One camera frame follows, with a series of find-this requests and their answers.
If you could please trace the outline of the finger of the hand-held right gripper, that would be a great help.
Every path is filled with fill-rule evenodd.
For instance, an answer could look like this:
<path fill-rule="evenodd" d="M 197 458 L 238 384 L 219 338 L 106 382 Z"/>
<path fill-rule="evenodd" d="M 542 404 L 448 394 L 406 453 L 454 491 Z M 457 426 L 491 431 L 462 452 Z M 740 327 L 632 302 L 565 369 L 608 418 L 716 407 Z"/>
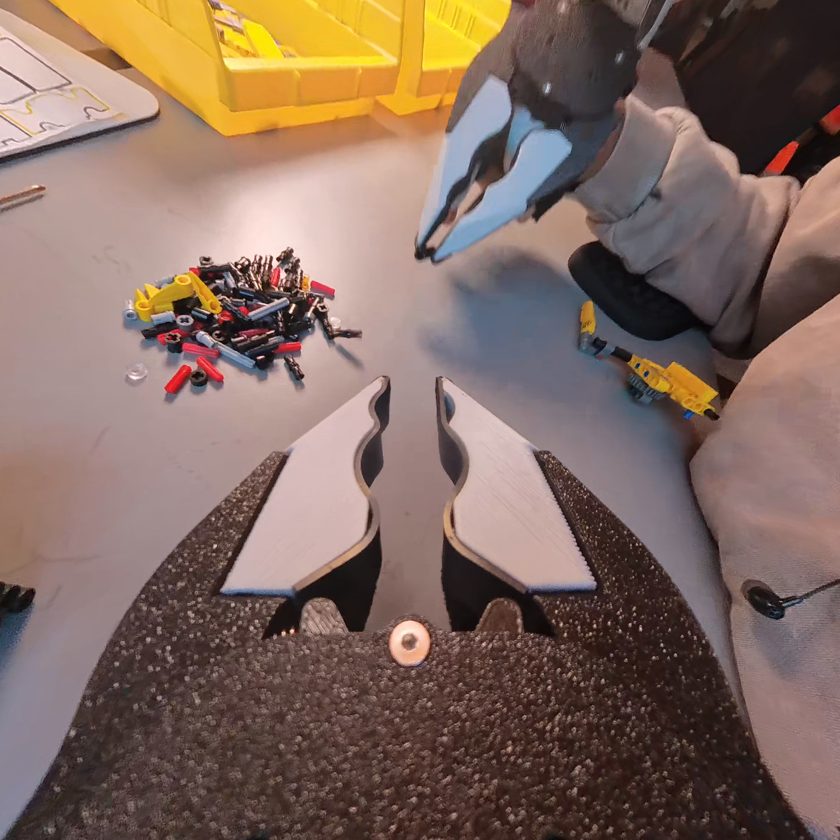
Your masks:
<path fill-rule="evenodd" d="M 438 244 L 443 255 L 430 259 L 440 263 L 508 225 L 529 208 L 538 188 L 571 152 L 571 143 L 561 132 L 532 128 L 524 135 L 509 170 L 486 186 L 477 202 L 448 227 Z"/>
<path fill-rule="evenodd" d="M 458 211 L 469 189 L 490 164 L 511 115 L 508 84 L 488 76 L 454 127 L 447 129 L 416 233 L 416 259 L 443 255 L 443 246 L 434 248 L 429 243 L 448 223 L 450 214 Z"/>

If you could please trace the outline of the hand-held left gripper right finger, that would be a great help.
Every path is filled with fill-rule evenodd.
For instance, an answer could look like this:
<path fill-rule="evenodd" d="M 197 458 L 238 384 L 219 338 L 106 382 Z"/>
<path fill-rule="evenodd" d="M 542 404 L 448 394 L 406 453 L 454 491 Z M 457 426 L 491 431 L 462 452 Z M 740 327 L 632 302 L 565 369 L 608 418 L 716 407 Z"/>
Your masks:
<path fill-rule="evenodd" d="M 435 382 L 444 509 L 442 586 L 456 632 L 511 602 L 526 632 L 549 632 L 543 598 L 592 598 L 599 581 L 537 447 L 449 378 Z"/>

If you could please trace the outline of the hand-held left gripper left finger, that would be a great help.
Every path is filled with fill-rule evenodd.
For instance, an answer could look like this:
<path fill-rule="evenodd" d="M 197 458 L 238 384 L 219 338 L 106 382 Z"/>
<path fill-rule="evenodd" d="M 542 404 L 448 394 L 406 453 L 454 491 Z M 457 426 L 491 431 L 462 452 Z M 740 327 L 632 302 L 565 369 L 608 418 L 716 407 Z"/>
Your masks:
<path fill-rule="evenodd" d="M 372 486 L 391 391 L 377 377 L 283 453 L 220 581 L 224 596 L 281 599 L 269 632 L 299 629 L 316 599 L 334 604 L 351 632 L 365 630 L 382 569 Z"/>

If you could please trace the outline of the yellow storage bin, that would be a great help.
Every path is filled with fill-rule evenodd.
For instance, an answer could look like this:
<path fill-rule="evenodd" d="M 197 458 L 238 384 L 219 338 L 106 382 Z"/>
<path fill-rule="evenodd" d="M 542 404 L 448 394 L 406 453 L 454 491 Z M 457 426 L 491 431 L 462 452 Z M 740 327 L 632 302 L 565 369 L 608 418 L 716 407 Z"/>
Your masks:
<path fill-rule="evenodd" d="M 226 137 L 364 116 L 396 89 L 398 2 L 224 2 L 299 54 L 223 58 L 204 1 L 53 4 Z"/>
<path fill-rule="evenodd" d="M 397 116 L 454 103 L 466 69 L 501 30 L 510 1 L 402 1 L 400 66 L 393 94 L 378 97 Z"/>

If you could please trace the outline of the pile of small building pieces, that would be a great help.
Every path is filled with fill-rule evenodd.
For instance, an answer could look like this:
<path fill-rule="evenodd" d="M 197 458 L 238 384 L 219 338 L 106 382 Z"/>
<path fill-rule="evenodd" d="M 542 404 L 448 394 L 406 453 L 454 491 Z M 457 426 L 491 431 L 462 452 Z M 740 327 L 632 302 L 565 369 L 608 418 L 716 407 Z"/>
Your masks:
<path fill-rule="evenodd" d="M 301 389 L 306 338 L 320 332 L 336 344 L 363 336 L 343 323 L 331 330 L 334 298 L 335 289 L 310 278 L 287 247 L 278 255 L 229 261 L 200 256 L 196 266 L 136 288 L 121 317 L 144 344 L 167 352 L 173 369 L 164 385 L 168 400 L 221 387 L 226 365 L 258 377 L 280 365 Z"/>

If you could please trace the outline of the yellow beam assembly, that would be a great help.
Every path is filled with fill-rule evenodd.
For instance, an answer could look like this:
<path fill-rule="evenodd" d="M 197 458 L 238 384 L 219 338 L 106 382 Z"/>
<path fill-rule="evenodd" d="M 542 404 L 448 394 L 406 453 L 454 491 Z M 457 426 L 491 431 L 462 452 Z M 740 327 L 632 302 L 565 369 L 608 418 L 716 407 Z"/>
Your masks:
<path fill-rule="evenodd" d="M 608 345 L 602 357 L 612 357 L 625 364 L 626 390 L 637 403 L 651 404 L 669 400 L 684 417 L 705 417 L 716 422 L 720 417 L 714 405 L 719 393 L 686 367 L 672 362 L 662 366 L 629 350 Z"/>

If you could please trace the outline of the person's right forearm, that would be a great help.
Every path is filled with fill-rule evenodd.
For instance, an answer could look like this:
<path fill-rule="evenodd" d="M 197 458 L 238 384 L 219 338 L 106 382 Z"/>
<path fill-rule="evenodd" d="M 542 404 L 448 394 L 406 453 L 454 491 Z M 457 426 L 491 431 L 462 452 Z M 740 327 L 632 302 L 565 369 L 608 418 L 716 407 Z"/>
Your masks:
<path fill-rule="evenodd" d="M 801 186 L 745 175 L 686 107 L 668 58 L 647 49 L 599 167 L 573 193 L 627 270 L 684 304 L 710 342 L 748 358 L 761 287 Z"/>

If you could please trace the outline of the black wrist rest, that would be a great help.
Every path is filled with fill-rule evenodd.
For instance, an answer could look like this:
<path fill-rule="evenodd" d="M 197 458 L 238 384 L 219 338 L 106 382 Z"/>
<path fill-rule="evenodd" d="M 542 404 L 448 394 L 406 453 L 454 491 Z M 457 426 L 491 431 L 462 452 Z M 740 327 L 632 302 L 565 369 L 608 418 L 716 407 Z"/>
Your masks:
<path fill-rule="evenodd" d="M 597 241 L 575 250 L 568 270 L 593 304 L 625 332 L 645 341 L 666 341 L 707 328 L 680 301 L 628 271 L 619 257 Z"/>

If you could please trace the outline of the black office chair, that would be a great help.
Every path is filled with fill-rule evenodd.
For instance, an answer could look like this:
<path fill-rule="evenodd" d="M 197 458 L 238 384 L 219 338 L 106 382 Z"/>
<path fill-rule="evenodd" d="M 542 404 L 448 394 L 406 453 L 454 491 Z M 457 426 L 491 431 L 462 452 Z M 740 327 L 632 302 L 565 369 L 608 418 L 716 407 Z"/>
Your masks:
<path fill-rule="evenodd" d="M 838 1 L 675 2 L 651 46 L 748 174 L 838 107 Z"/>

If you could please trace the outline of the orange traffic cone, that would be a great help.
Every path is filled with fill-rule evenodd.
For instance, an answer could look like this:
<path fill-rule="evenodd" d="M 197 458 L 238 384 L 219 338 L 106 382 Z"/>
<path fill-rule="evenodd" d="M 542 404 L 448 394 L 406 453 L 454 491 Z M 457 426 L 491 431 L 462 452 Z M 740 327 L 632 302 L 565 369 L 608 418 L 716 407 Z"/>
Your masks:
<path fill-rule="evenodd" d="M 802 179 L 802 175 L 812 167 L 812 161 L 819 157 L 820 149 L 826 137 L 833 133 L 833 118 L 826 115 L 811 127 L 787 143 L 764 166 L 762 176 L 788 175 Z"/>

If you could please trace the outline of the heap of yellow building pieces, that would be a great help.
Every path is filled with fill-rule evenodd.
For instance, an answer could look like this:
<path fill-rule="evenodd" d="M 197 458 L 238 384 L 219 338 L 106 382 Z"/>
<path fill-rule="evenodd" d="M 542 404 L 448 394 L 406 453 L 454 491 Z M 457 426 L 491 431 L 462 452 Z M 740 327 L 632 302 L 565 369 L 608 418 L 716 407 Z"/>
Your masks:
<path fill-rule="evenodd" d="M 295 59 L 296 50 L 276 41 L 270 32 L 220 1 L 207 1 L 217 41 L 226 59 Z"/>

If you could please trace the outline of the person's beige sweatshirt torso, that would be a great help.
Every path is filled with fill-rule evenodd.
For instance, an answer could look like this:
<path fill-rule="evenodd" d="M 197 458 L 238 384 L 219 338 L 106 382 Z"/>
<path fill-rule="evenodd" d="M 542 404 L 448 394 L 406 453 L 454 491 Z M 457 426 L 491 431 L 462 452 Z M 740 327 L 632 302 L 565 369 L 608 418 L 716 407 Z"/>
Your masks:
<path fill-rule="evenodd" d="M 838 838 L 838 589 L 780 620 L 744 593 L 838 576 L 838 161 L 801 189 L 738 354 L 751 359 L 691 464 L 731 594 L 731 643 L 752 733 L 806 828 Z"/>

